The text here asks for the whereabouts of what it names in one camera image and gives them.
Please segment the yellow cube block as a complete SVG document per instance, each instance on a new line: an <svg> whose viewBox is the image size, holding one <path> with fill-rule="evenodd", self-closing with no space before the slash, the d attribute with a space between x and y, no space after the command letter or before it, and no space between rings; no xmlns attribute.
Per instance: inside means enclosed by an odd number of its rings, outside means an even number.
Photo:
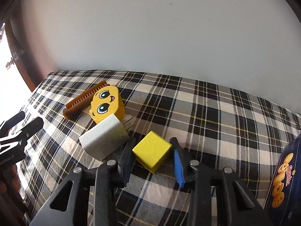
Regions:
<svg viewBox="0 0 301 226"><path fill-rule="evenodd" d="M171 144L150 131L133 149L136 160L149 172L155 173L168 157Z"/></svg>

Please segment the white power adapter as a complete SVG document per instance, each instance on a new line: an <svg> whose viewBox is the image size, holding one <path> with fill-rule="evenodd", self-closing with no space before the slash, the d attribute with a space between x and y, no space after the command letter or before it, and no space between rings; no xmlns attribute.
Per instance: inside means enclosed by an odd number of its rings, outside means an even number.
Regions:
<svg viewBox="0 0 301 226"><path fill-rule="evenodd" d="M128 129L134 125L132 118L126 115L119 120L114 114L106 117L79 137L82 148L98 161L104 160L128 141Z"/></svg>

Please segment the brown plastic comb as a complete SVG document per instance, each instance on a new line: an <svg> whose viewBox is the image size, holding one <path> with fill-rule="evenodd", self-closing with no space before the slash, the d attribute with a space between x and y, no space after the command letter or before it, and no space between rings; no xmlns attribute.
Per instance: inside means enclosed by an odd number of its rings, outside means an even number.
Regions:
<svg viewBox="0 0 301 226"><path fill-rule="evenodd" d="M63 116L66 119L71 119L80 114L83 110L90 106L94 94L102 87L106 86L109 86L109 84L106 81L101 81L100 83L81 93L79 96L75 97L65 105L65 108L63 109Z"/></svg>

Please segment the yellow cartoon face toy block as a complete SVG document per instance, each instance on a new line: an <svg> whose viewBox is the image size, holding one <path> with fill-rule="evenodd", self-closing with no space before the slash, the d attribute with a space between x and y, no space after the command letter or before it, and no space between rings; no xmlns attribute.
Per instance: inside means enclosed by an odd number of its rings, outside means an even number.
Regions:
<svg viewBox="0 0 301 226"><path fill-rule="evenodd" d="M114 114L119 120L125 118L125 107L116 86L105 86L93 96L89 114L98 124L105 118Z"/></svg>

